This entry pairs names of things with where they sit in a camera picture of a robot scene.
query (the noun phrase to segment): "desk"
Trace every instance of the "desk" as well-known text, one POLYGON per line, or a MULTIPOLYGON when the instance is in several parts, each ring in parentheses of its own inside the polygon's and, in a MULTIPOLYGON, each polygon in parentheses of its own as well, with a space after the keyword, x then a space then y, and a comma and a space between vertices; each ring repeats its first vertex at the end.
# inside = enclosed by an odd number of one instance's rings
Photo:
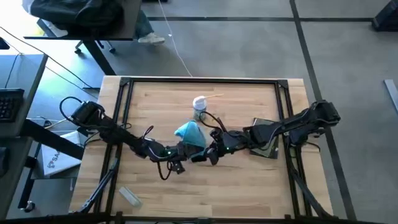
MULTIPOLYGON (((124 19, 122 24, 118 28, 112 31, 112 33, 101 35, 97 40, 128 40, 132 41, 135 30, 136 20, 140 9, 140 0, 120 0, 124 9, 124 19)), ((43 35, 37 34, 26 34, 25 39, 44 39, 44 40, 82 40, 87 50, 93 56, 94 60, 104 71, 105 75, 116 75, 112 66, 109 64, 102 51, 97 46, 97 43, 90 36, 79 36, 79 35, 66 35, 64 37, 56 37, 53 32, 39 19, 37 21, 39 27, 44 31, 43 35)))
MULTIPOLYGON (((15 55, 0 55, 1 88, 5 85, 15 58, 15 55)), ((57 146, 66 144, 67 147, 63 146, 62 151, 67 154, 73 151, 75 157, 82 157, 83 149, 80 146, 26 119, 40 79, 42 78, 46 61, 47 56, 43 54, 20 55, 16 58, 16 63, 11 73, 8 88, 22 88, 25 92, 23 96, 24 101, 22 102, 16 121, 13 123, 0 123, 0 146, 7 147, 10 151, 9 170, 0 178, 0 220, 6 217, 21 172, 24 166, 28 164, 25 162, 27 158, 31 158, 28 157, 28 153, 33 139, 56 149, 59 149, 57 146)))
MULTIPOLYGON (((99 104, 110 116, 120 79, 104 77, 99 94, 99 104)), ((288 84, 293 111, 301 112, 308 107, 303 80, 289 79, 288 84)), ((194 97, 220 93, 224 95, 208 100, 208 111, 219 116, 227 129, 250 126, 253 117, 279 120, 273 86, 134 82, 127 121, 132 124, 129 131, 140 136, 154 125, 149 138, 163 145, 175 145, 179 138, 174 136, 174 131, 192 118, 194 97)), ((210 129, 201 127, 209 144, 211 137, 207 133, 210 129)), ((85 149, 70 210, 80 208, 97 186, 102 166, 99 161, 103 160, 105 147, 103 142, 94 142, 85 149)), ((320 153, 313 146, 305 146, 302 150, 307 185, 325 210, 331 213, 320 153)), ((212 218, 283 218, 285 214, 293 214, 284 150, 279 150, 277 160, 252 156, 243 150, 225 155, 216 166, 211 166, 209 161, 184 162, 183 165, 184 173, 173 173, 169 180, 163 181, 155 163, 138 158, 124 145, 112 213, 122 211, 126 216, 141 217, 212 218), (122 186, 128 187, 143 201, 141 208, 133 208, 119 194, 118 189, 122 186)), ((105 191, 102 211, 107 195, 105 191)))

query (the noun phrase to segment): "black cable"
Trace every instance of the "black cable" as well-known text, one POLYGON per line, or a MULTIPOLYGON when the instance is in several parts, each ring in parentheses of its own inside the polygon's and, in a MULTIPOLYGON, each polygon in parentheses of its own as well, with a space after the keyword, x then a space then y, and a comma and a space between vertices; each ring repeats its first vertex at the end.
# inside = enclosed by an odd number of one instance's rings
POLYGON ((305 143, 310 144, 312 146, 315 146, 315 147, 317 147, 319 149, 319 151, 321 151, 321 147, 319 147, 319 145, 317 145, 315 143, 312 143, 312 142, 305 142, 305 143))
POLYGON ((63 102, 64 102, 65 100, 67 100, 67 99, 74 99, 74 100, 79 101, 79 103, 82 103, 82 101, 81 101, 80 99, 74 97, 74 96, 68 96, 68 97, 64 98, 63 100, 61 100, 61 102, 60 102, 60 112, 61 112, 62 116, 63 116, 67 121, 69 121, 69 122, 71 122, 72 124, 74 124, 74 122, 73 122, 73 121, 63 112, 63 110, 62 110, 62 104, 63 104, 63 102))
POLYGON ((126 123, 124 129, 130 129, 132 127, 132 125, 130 123, 126 123))
MULTIPOLYGON (((43 52, 42 50, 38 49, 37 47, 34 47, 31 44, 28 44, 27 42, 21 40, 20 38, 12 35, 10 32, 8 32, 6 29, 4 29, 3 27, 0 27, 2 30, 4 30, 6 33, 8 33, 10 36, 12 36, 13 38, 21 41, 22 43, 29 45, 31 47, 33 47, 34 49, 38 50, 39 52, 42 52, 43 54, 47 55, 45 52, 43 52)), ((65 66, 61 65, 59 62, 57 62, 56 60, 54 60, 54 58, 52 58, 51 56, 47 55, 51 60, 53 60, 55 63, 57 63, 59 66, 61 66, 62 68, 64 68, 66 71, 70 72, 74 77, 76 77, 77 79, 79 79, 82 83, 84 83, 86 86, 95 89, 94 87, 92 87, 91 85, 87 84, 86 82, 84 82, 79 76, 77 76, 76 74, 74 74, 73 72, 71 72, 69 69, 67 69, 65 66)))
POLYGON ((10 73, 8 74, 8 78, 7 78, 6 85, 4 86, 4 88, 7 88, 8 81, 9 81, 10 78, 11 78, 11 74, 12 74, 12 70, 14 69, 15 62, 17 61, 17 58, 18 58, 18 56, 20 56, 20 55, 22 55, 22 53, 17 54, 17 55, 15 56, 15 58, 14 58, 14 62, 12 63, 11 70, 10 70, 10 73))
POLYGON ((147 134, 150 133, 150 131, 154 128, 153 125, 149 126, 149 128, 144 132, 144 134, 141 136, 141 138, 145 138, 145 136, 147 136, 147 134))
MULTIPOLYGON (((74 96, 68 96, 68 97, 64 98, 63 100, 61 100, 61 102, 60 102, 59 108, 60 108, 60 112, 61 112, 62 116, 63 116, 67 121, 71 122, 72 124, 75 124, 75 123, 63 112, 63 110, 62 110, 63 102, 64 102, 65 100, 67 100, 67 99, 74 99, 74 100, 77 100, 79 103, 82 103, 82 101, 81 101, 80 99, 74 97, 74 96)), ((110 128, 110 127, 107 127, 107 126, 83 125, 83 124, 79 124, 79 126, 81 126, 81 127, 83 127, 83 128, 86 128, 86 129, 110 128)))
POLYGON ((172 163, 170 161, 167 161, 167 169, 169 170, 169 173, 167 174, 166 177, 164 177, 162 174, 162 168, 160 167, 160 162, 156 163, 157 163, 157 171, 159 171, 160 178, 162 180, 167 180, 170 177, 170 174, 172 173, 172 167, 173 167, 172 163))
POLYGON ((212 115, 211 113, 209 113, 209 112, 207 112, 207 111, 202 111, 202 112, 200 112, 200 114, 199 114, 199 120, 200 120, 200 122, 201 122, 204 126, 206 126, 206 127, 215 128, 215 129, 221 129, 222 131, 227 132, 227 131, 225 130, 225 128, 223 129, 224 125, 221 123, 221 121, 219 121, 216 117, 214 117, 214 115, 212 115), (206 123, 202 120, 202 118, 201 118, 201 114, 202 114, 202 113, 207 114, 208 116, 211 116, 211 118, 213 118, 213 119, 218 123, 219 127, 206 124, 206 123))
POLYGON ((98 100, 98 98, 97 98, 96 96, 94 96, 94 95, 92 95, 91 93, 87 92, 86 90, 84 90, 84 89, 81 88, 80 86, 78 86, 78 85, 74 84, 73 82, 67 80, 66 78, 62 77, 60 74, 58 74, 57 72, 55 72, 55 71, 49 69, 47 66, 46 66, 46 68, 47 68, 48 70, 50 70, 51 72, 53 72, 54 74, 56 74, 58 77, 62 78, 63 80, 67 81, 68 83, 70 83, 70 84, 74 85, 75 87, 79 88, 81 91, 84 91, 85 93, 89 94, 90 96, 92 96, 93 98, 96 98, 96 99, 98 100))
POLYGON ((86 141, 85 141, 83 147, 86 148, 86 146, 87 146, 88 143, 101 140, 101 139, 94 139, 94 140, 91 140, 91 141, 90 141, 90 139, 92 139, 94 136, 96 136, 96 135, 99 134, 99 133, 100 133, 100 132, 97 131, 96 133, 94 133, 93 135, 91 135, 90 137, 88 137, 88 138, 86 139, 86 141))

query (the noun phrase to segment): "chair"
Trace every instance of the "chair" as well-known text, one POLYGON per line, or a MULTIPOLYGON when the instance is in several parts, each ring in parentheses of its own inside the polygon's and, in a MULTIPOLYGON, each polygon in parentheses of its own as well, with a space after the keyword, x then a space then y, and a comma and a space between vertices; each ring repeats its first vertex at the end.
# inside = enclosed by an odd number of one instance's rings
MULTIPOLYGON (((81 53, 81 50, 79 49, 79 47, 80 47, 80 45, 82 45, 83 44, 83 41, 80 41, 77 45, 76 45, 76 50, 75 50, 75 53, 76 54, 80 54, 81 53)), ((112 46, 112 44, 109 42, 109 41, 106 41, 106 44, 108 45, 108 47, 109 47, 109 52, 111 52, 112 54, 113 53, 115 53, 116 52, 116 49, 112 46)), ((101 44, 101 42, 100 41, 98 41, 98 45, 103 49, 104 48, 104 46, 101 44)))

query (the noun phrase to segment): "blue cloth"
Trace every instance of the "blue cloth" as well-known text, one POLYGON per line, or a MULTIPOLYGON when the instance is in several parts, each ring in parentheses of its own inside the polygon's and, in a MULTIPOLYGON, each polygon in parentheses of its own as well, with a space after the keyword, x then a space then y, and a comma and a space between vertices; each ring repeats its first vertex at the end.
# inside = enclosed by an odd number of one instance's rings
POLYGON ((174 134, 182 138, 182 142, 206 148, 206 139, 200 130, 198 124, 194 121, 189 121, 183 126, 175 130, 174 134))

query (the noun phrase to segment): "white foam block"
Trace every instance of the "white foam block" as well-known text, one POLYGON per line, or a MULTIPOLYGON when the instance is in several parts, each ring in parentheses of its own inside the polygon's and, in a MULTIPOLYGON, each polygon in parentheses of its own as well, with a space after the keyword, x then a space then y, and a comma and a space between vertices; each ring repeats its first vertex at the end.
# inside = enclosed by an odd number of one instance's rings
POLYGON ((119 193, 123 195, 123 197, 130 202, 130 204, 134 207, 141 207, 142 201, 135 196, 127 187, 121 187, 119 189, 119 193))

